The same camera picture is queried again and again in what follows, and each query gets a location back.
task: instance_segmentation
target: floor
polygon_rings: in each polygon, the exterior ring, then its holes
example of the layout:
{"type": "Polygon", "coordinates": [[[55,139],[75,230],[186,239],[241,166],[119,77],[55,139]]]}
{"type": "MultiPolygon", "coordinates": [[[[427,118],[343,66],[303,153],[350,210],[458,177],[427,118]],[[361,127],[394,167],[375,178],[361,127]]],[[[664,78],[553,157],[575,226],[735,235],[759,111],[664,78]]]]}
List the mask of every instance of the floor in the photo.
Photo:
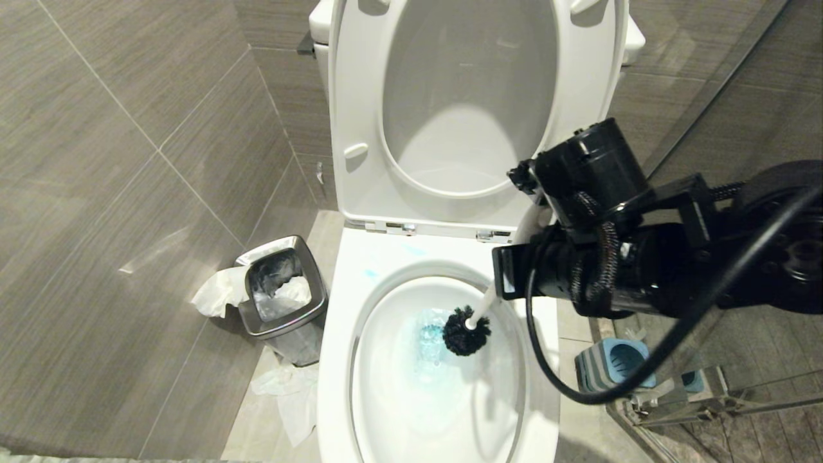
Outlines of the floor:
{"type": "MultiPolygon", "coordinates": [[[[343,216],[339,212],[320,211],[307,239],[328,286],[332,284],[343,223],[343,216]]],[[[570,304],[561,303],[559,309],[560,376],[567,383],[573,384],[573,358],[592,345],[592,335],[588,321],[577,316],[570,304]]],[[[275,361],[271,351],[264,349],[254,377],[265,372],[275,361]]],[[[255,395],[249,390],[246,391],[221,458],[235,461],[319,463],[317,433],[313,432],[297,448],[292,448],[281,428],[277,398],[255,395]]],[[[555,461],[645,463],[652,460],[608,416],[603,407],[578,405],[564,397],[560,402],[560,441],[555,461]]]]}

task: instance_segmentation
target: white toilet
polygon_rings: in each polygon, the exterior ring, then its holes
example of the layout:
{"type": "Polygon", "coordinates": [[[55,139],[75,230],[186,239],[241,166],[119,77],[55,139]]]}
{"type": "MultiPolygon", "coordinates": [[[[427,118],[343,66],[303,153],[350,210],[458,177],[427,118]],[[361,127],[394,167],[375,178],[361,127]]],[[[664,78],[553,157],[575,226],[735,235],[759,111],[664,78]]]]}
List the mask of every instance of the white toilet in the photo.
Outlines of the white toilet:
{"type": "MultiPolygon", "coordinates": [[[[488,344],[466,358],[427,327],[491,284],[491,249],[528,207],[506,171],[606,116],[627,8],[337,0],[312,14],[347,219],[320,356],[324,462],[554,460],[560,395],[528,347],[523,305],[491,311],[488,344]]],[[[557,368],[555,308],[536,300],[557,368]]]]}

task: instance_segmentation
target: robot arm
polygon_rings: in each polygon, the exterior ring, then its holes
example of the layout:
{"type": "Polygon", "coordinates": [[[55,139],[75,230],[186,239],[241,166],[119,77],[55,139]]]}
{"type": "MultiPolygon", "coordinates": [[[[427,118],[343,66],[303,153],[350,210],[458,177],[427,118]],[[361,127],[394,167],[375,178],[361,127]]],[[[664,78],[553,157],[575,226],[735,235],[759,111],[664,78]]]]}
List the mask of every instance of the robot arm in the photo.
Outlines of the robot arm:
{"type": "MultiPolygon", "coordinates": [[[[782,164],[745,184],[710,188],[694,174],[652,188],[614,119],[607,119],[522,161],[509,177],[535,203],[553,209],[557,222],[548,228],[533,224],[514,245],[494,250],[498,296],[526,297],[536,262],[533,295],[570,299],[580,315],[680,318],[783,204],[802,190],[820,188],[823,162],[782,164]],[[730,206],[718,207],[728,199],[730,206]],[[645,214],[664,209],[677,211],[680,221],[644,225],[645,214]]],[[[821,230],[818,198],[717,305],[823,313],[821,230]]]]}

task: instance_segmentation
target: toilet seat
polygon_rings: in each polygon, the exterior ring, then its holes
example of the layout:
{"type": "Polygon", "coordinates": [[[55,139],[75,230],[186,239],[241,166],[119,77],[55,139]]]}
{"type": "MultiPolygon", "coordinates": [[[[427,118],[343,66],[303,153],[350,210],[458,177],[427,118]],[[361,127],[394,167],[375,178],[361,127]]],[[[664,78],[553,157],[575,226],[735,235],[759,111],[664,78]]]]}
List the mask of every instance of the toilet seat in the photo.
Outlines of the toilet seat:
{"type": "MultiPolygon", "coordinates": [[[[381,456],[385,458],[387,454],[391,455],[392,449],[381,452],[366,447],[383,444],[393,446],[417,435],[408,429],[394,427],[386,430],[386,433],[397,432],[392,438],[385,439],[390,442],[374,442],[375,439],[370,442],[368,437],[358,435],[367,433],[369,427],[368,423],[364,424],[365,419],[357,416],[358,407],[370,406],[363,403],[362,395],[356,389],[359,386],[356,376],[361,367],[356,359],[360,343],[365,342],[364,328],[380,302],[404,283],[435,276],[468,281],[483,280],[477,283],[488,284],[494,277],[490,259],[493,247],[490,243],[464,238],[395,236],[344,228],[320,354],[317,426],[323,461],[394,462],[394,459],[380,459],[381,456]]],[[[552,367],[557,369],[559,338],[556,301],[539,297],[534,302],[534,314],[543,339],[544,352],[552,367]]],[[[500,315],[508,316],[507,325],[517,332],[510,339],[517,344],[523,358],[523,365],[520,367],[523,377],[519,379],[519,384],[523,386],[523,403],[520,405],[521,417],[517,427],[505,436],[509,447],[500,444],[495,447],[496,458],[482,461],[552,461],[559,432],[560,396],[546,385],[534,355],[527,350],[530,348],[526,345],[528,335],[523,321],[523,302],[516,301],[510,313],[501,312],[500,315]]],[[[495,336],[496,340],[500,340],[503,334],[500,322],[493,320],[491,328],[490,342],[495,336]]],[[[491,346],[492,344],[484,349],[488,348],[487,352],[494,355],[498,351],[491,350],[491,346]]],[[[435,445],[436,454],[442,456],[442,461],[466,461],[462,456],[471,453],[469,449],[460,447],[460,442],[449,440],[449,437],[453,437],[453,434],[444,432],[442,442],[433,442],[431,435],[426,439],[430,445],[435,445]]],[[[479,444],[481,448],[477,449],[478,452],[487,450],[482,447],[487,442],[479,444]]],[[[423,461],[435,463],[438,460],[423,461]]]]}
{"type": "MultiPolygon", "coordinates": [[[[320,357],[324,461],[402,463],[412,454],[438,461],[424,452],[392,453],[417,432],[376,428],[368,395],[358,395],[377,388],[359,376],[369,363],[386,362],[358,349],[391,344],[390,337],[370,339],[392,325],[369,319],[414,278],[468,278],[477,288],[492,281],[491,249],[508,241],[529,205],[505,172],[605,118],[627,20],[626,0],[337,0],[328,96],[337,201],[347,225],[320,357]]],[[[556,302],[535,303],[542,345],[557,369],[556,302]]],[[[512,327],[504,331],[512,344],[488,353],[519,349],[521,365],[512,374],[522,377],[523,396],[507,402],[518,421],[510,435],[495,431],[503,444],[491,454],[473,450],[483,455],[479,461],[552,461],[560,395],[526,345],[522,301],[496,316],[496,325],[512,327]]],[[[382,410],[375,416],[403,428],[401,415],[382,410]]],[[[457,422],[466,410],[454,411],[457,422]]],[[[465,461],[459,451],[474,441],[438,436],[425,437],[434,455],[465,461]]]]}

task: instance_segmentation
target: trash can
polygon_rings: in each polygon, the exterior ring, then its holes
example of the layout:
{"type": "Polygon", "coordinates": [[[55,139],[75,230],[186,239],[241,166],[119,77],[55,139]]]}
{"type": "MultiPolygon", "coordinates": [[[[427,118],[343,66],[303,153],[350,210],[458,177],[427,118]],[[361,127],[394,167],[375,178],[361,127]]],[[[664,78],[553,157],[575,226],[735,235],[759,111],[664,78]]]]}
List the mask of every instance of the trash can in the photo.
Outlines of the trash can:
{"type": "Polygon", "coordinates": [[[239,304],[246,332],[260,339],[296,367],[320,359],[328,292],[303,238],[287,236],[259,246],[237,259],[251,264],[246,274],[249,299],[239,304]],[[274,293],[296,276],[306,278],[311,300],[301,306],[274,293]]]}

